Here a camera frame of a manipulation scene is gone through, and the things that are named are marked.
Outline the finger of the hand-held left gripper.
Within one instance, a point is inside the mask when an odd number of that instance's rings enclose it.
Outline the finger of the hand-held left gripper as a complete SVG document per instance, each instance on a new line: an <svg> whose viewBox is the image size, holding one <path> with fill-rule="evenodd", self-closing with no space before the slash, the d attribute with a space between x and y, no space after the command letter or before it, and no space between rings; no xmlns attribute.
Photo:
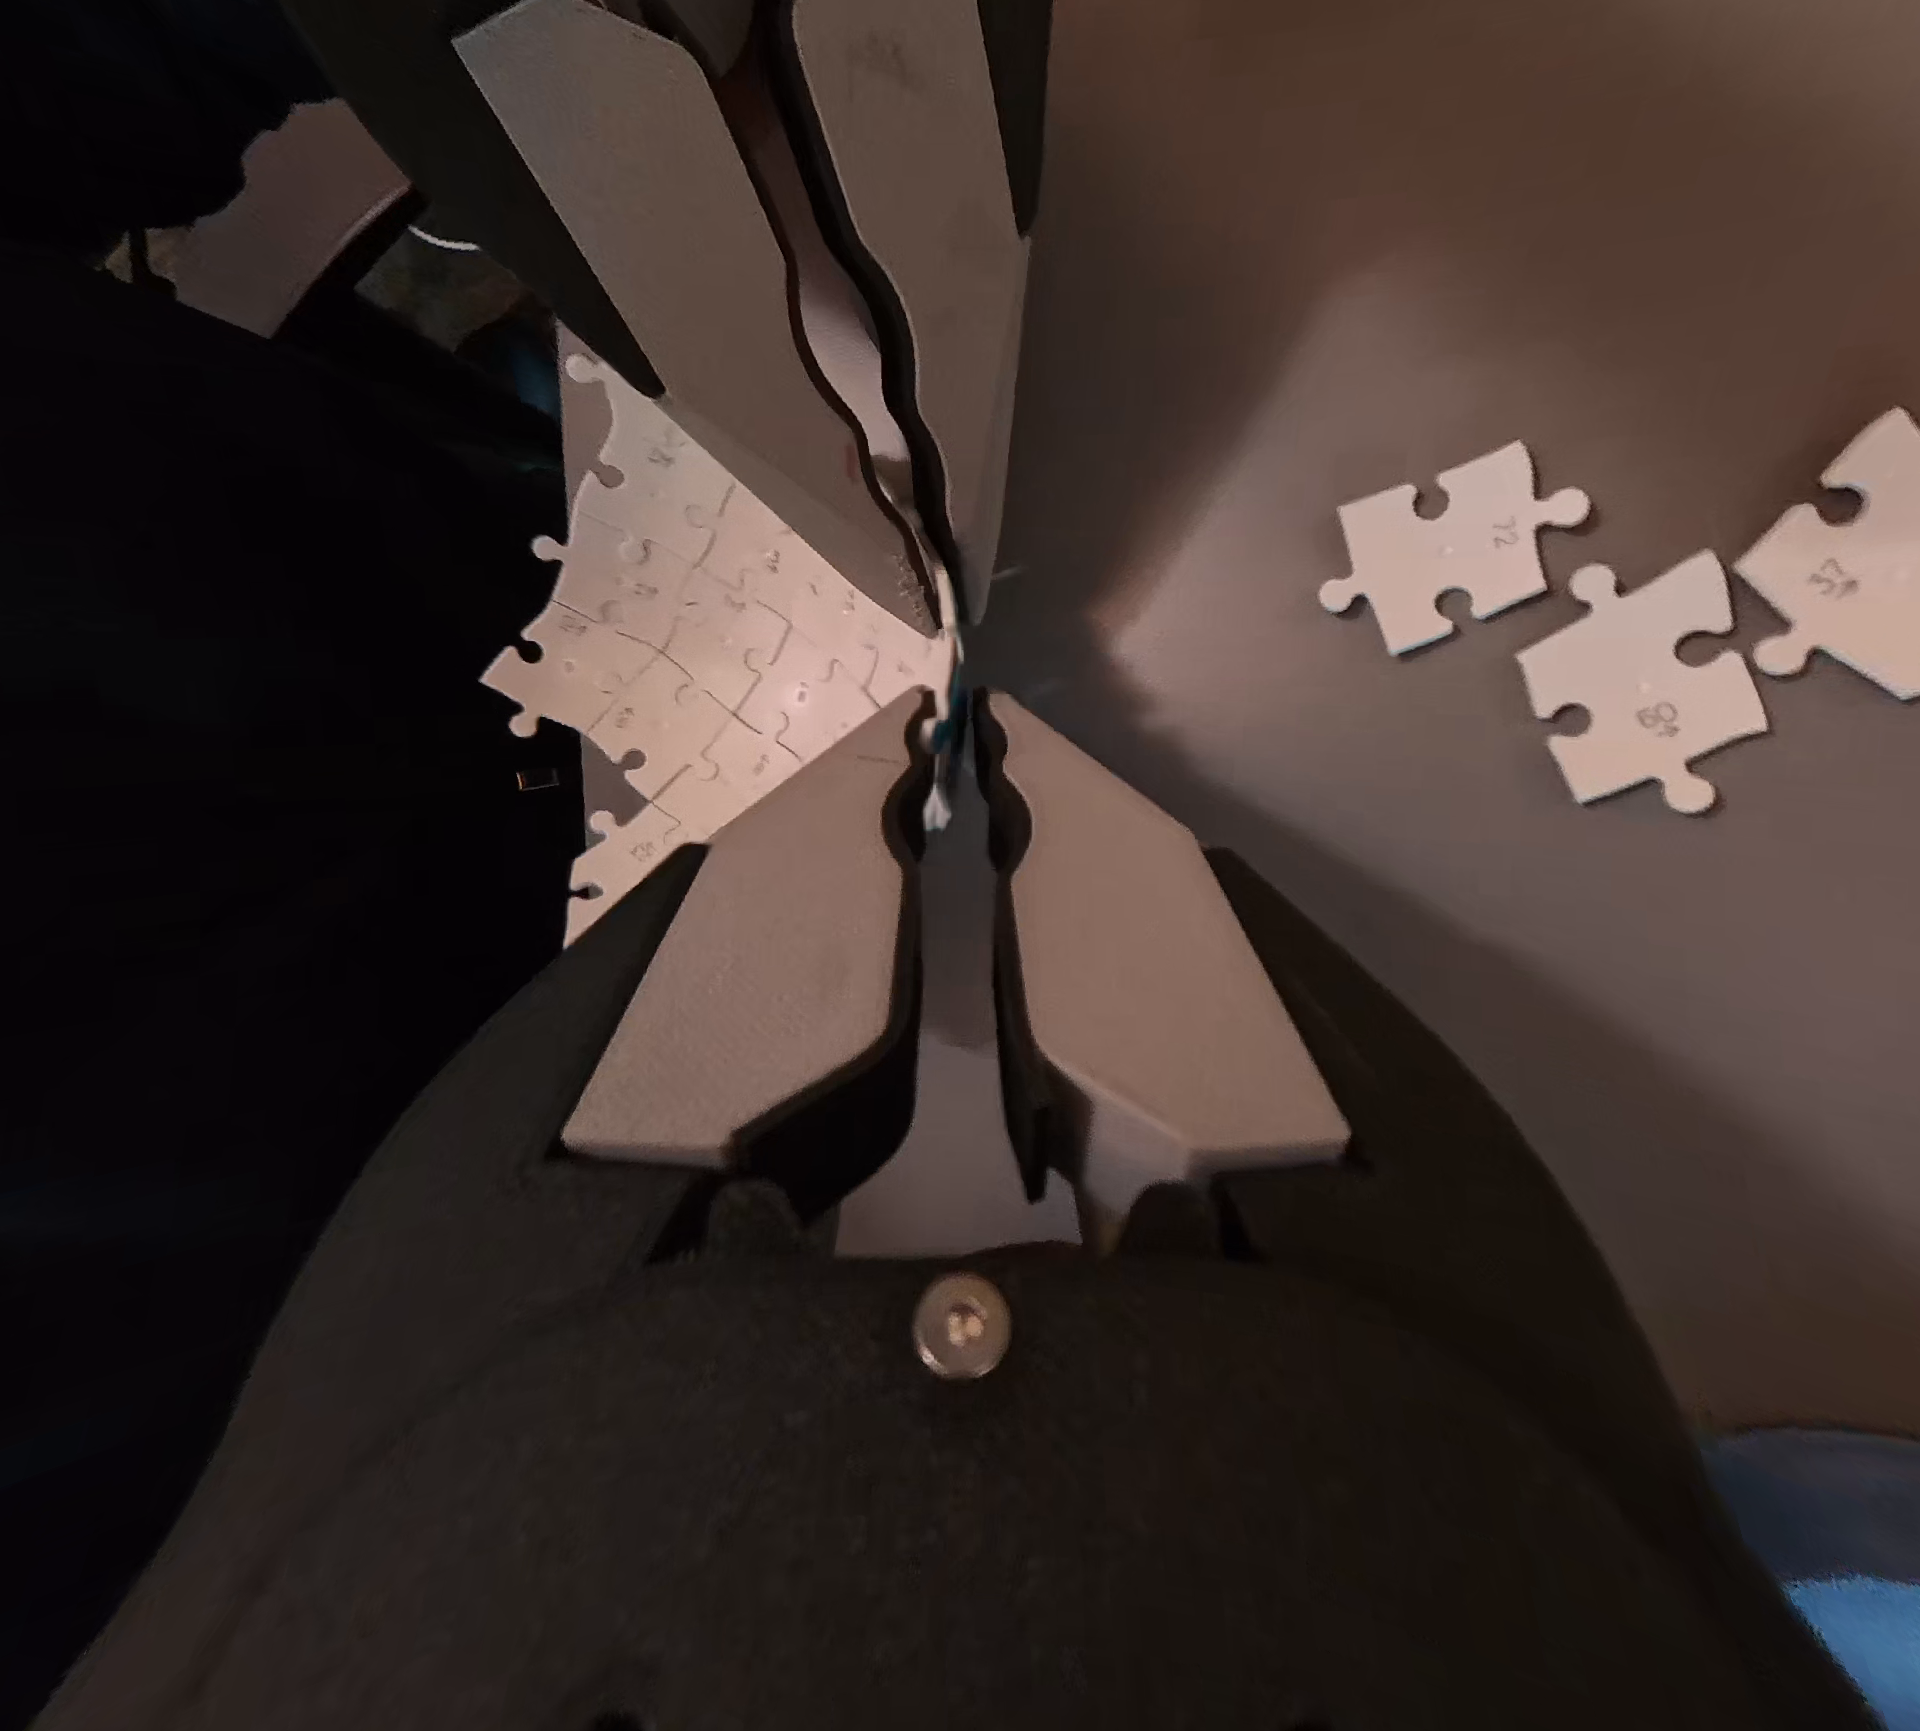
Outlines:
<svg viewBox="0 0 1920 1731"><path fill-rule="evenodd" d="M1025 326L1017 229L976 0L792 0L792 41L852 262L903 332L903 395L966 620L987 611Z"/></svg>
<svg viewBox="0 0 1920 1731"><path fill-rule="evenodd" d="M660 409L857 591L933 635L924 560L804 336L796 264L699 60L589 0L517 0L453 54Z"/></svg>

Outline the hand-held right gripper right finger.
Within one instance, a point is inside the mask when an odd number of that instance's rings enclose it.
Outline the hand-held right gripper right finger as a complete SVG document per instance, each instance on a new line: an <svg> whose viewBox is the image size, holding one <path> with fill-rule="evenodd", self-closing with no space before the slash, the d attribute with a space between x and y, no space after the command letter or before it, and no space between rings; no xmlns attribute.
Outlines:
<svg viewBox="0 0 1920 1731"><path fill-rule="evenodd" d="M1351 1129L1198 837L1004 692L982 697L1004 1129L1084 1239L1141 1194L1333 1164Z"/></svg>

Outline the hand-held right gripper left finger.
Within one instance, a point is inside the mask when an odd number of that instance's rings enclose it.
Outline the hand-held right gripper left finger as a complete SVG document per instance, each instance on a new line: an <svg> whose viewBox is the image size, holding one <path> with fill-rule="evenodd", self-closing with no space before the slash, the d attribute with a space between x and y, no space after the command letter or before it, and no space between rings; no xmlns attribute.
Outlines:
<svg viewBox="0 0 1920 1731"><path fill-rule="evenodd" d="M579 1157L833 1209L914 1114L926 689L725 824L564 1125Z"/></svg>

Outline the white puzzle piece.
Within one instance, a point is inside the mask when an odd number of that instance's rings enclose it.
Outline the white puzzle piece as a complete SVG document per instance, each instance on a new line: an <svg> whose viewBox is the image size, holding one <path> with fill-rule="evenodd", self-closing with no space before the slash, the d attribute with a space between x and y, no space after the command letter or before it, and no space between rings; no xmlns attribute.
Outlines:
<svg viewBox="0 0 1920 1731"><path fill-rule="evenodd" d="M924 837L945 831L953 822L953 791L958 756L966 735L966 692L950 680L932 695L919 723L919 752L928 767L919 822Z"/></svg>
<svg viewBox="0 0 1920 1731"><path fill-rule="evenodd" d="M1784 627L1752 646L1767 678L1792 678L1812 653L1844 664L1895 699L1918 697L1918 426L1886 409L1824 469L1824 490L1857 496L1854 517L1794 504L1737 560L1735 572Z"/></svg>
<svg viewBox="0 0 1920 1731"><path fill-rule="evenodd" d="M1316 600L1329 614L1364 600L1392 657L1452 636L1453 623L1437 608L1443 595L1464 591L1478 620L1545 595L1540 531L1577 528L1592 512L1585 490L1540 496L1522 443L1443 471L1437 488L1448 504L1434 517L1418 513L1417 484L1356 496L1335 512L1349 569L1326 579Z"/></svg>
<svg viewBox="0 0 1920 1731"><path fill-rule="evenodd" d="M1573 570L1569 595L1581 616L1515 653L1528 703L1540 720L1582 711L1585 727L1547 736L1570 798L1592 806L1654 784L1678 816L1704 816L1716 784L1693 760L1767 733L1753 670L1735 652L1682 660L1691 636L1735 627L1726 569L1699 550L1631 591L1616 570Z"/></svg>

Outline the partly built puzzle ball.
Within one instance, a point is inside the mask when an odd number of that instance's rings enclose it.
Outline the partly built puzzle ball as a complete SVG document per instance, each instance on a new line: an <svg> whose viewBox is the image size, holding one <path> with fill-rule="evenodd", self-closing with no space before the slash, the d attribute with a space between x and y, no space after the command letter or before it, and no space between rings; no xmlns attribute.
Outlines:
<svg viewBox="0 0 1920 1731"><path fill-rule="evenodd" d="M589 809L568 879L579 940L673 849L705 844L953 652L878 608L681 426L589 352L564 397L600 400L564 539L540 538L553 589L482 673L509 727L577 735L587 765L640 806Z"/></svg>

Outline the person's dark-clothed torso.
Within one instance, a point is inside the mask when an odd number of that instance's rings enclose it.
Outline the person's dark-clothed torso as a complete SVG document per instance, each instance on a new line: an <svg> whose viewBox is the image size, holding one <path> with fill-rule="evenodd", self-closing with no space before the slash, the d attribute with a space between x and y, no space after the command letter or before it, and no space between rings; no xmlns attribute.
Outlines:
<svg viewBox="0 0 1920 1731"><path fill-rule="evenodd" d="M5 245L2 1713L218 1445L396 1114L558 947L577 752L480 678L558 426Z"/></svg>

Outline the blue bowl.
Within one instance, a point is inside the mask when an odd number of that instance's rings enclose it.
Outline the blue bowl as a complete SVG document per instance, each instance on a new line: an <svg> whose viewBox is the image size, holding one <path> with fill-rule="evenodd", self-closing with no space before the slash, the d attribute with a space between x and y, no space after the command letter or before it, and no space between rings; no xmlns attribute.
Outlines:
<svg viewBox="0 0 1920 1731"><path fill-rule="evenodd" d="M1740 1534L1882 1727L1918 1727L1918 1442L1847 1429L1707 1439Z"/></svg>

